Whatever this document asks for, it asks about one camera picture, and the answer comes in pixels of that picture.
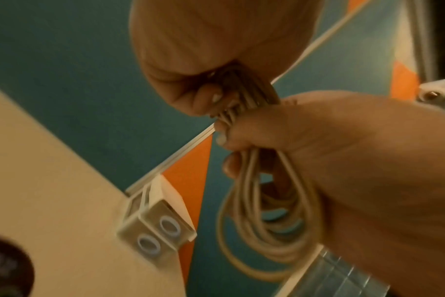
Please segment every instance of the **tile grid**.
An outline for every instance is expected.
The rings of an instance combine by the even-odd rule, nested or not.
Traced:
[[[290,297],[385,297],[389,286],[323,250]]]

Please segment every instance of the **hand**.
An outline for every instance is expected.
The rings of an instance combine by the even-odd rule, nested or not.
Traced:
[[[314,32],[323,0],[134,0],[130,32],[149,83],[189,115],[235,104],[232,90],[207,83],[238,61],[266,81],[285,72]]]
[[[282,195],[275,154],[325,195],[324,244],[392,285],[400,296],[445,292],[445,112],[345,91],[300,94],[215,124],[227,149],[265,148],[261,167]],[[223,166],[234,178],[239,154]]]

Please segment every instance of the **cable bundle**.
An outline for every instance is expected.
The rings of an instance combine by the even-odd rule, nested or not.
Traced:
[[[279,104],[280,99],[270,83],[241,65],[229,65],[211,77],[224,88],[240,93],[240,105],[222,112],[218,117],[229,126],[237,115],[249,109]],[[323,233],[323,213],[319,196],[311,182],[299,176],[285,153],[277,151],[278,158],[288,173],[292,189],[287,197],[270,197],[260,188],[260,149],[241,152],[242,166],[238,178],[222,203],[217,218],[217,240],[229,262],[248,276],[278,282],[303,267],[312,257]],[[269,209],[284,208],[285,215],[275,221],[262,219],[262,205]],[[254,269],[232,254],[224,240],[224,216],[231,214],[236,230],[244,242],[256,252],[274,262],[288,264],[280,271]],[[302,221],[302,228],[286,233]]]

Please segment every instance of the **white ring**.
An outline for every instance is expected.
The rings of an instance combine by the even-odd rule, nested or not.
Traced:
[[[172,224],[175,229],[177,229],[176,231],[169,231],[166,228],[164,228],[164,222],[168,222],[170,224]],[[164,233],[166,233],[167,235],[169,235],[170,237],[179,237],[180,234],[182,233],[182,230],[180,228],[180,224],[172,217],[169,216],[161,216],[160,220],[159,220],[159,225],[160,228],[162,229],[162,231],[164,231]]]
[[[141,240],[147,240],[147,241],[151,242],[152,244],[155,245],[156,248],[154,248],[154,249],[145,248],[144,246],[142,246],[142,244],[140,242]],[[139,248],[143,252],[145,252],[145,253],[147,253],[147,254],[149,254],[151,256],[157,256],[160,253],[160,243],[153,236],[150,236],[150,235],[147,235],[147,234],[141,234],[141,235],[138,236],[137,242],[138,242]]]

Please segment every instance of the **orange painted shape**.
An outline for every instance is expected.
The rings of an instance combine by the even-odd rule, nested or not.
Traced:
[[[392,70],[390,96],[401,100],[414,100],[418,94],[418,75],[403,63],[396,61]]]
[[[195,228],[198,228],[200,218],[212,138],[210,136],[203,140],[163,173],[165,178],[182,195]],[[191,242],[178,251],[185,284],[190,272],[194,245],[195,243]]]
[[[366,2],[366,0],[350,0],[350,1],[348,1],[348,8],[347,8],[346,12],[347,13],[352,12],[353,10],[355,10],[358,6],[360,6],[364,2]]]

